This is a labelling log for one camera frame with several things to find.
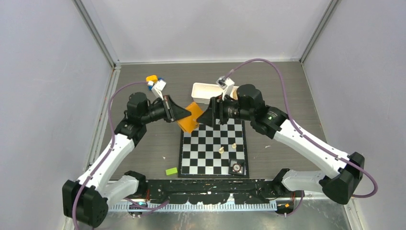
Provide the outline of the white rectangular plastic tray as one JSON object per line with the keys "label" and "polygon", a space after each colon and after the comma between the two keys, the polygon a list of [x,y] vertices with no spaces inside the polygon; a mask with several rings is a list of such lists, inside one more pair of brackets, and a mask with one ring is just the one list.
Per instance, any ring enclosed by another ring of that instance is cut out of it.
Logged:
{"label": "white rectangular plastic tray", "polygon": [[212,97],[222,96],[223,91],[217,84],[196,82],[192,86],[191,97],[198,104],[209,104]]}

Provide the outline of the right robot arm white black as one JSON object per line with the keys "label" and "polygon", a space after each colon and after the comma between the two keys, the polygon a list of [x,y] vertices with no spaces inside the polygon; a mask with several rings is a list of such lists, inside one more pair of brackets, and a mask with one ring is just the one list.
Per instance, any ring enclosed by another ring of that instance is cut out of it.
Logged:
{"label": "right robot arm white black", "polygon": [[257,133],[289,146],[319,168],[319,171],[280,170],[273,184],[278,196],[287,196],[291,191],[313,191],[342,205],[354,196],[363,178],[364,156],[358,152],[348,154],[316,138],[282,110],[266,105],[262,93],[252,84],[240,86],[236,100],[228,95],[212,97],[197,121],[213,127],[229,119],[249,121]]}

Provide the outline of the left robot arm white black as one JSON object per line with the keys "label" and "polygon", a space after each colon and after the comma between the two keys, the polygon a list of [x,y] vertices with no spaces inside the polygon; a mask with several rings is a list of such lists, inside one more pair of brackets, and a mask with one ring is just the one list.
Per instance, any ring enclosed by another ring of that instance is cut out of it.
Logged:
{"label": "left robot arm white black", "polygon": [[168,123],[191,116],[175,104],[169,95],[151,102],[145,93],[129,96],[124,118],[115,128],[110,143],[95,163],[77,180],[67,180],[62,187],[63,212],[66,217],[97,228],[108,209],[128,196],[142,198],[147,192],[146,177],[127,171],[118,181],[108,184],[126,156],[147,132],[146,125],[158,120]]}

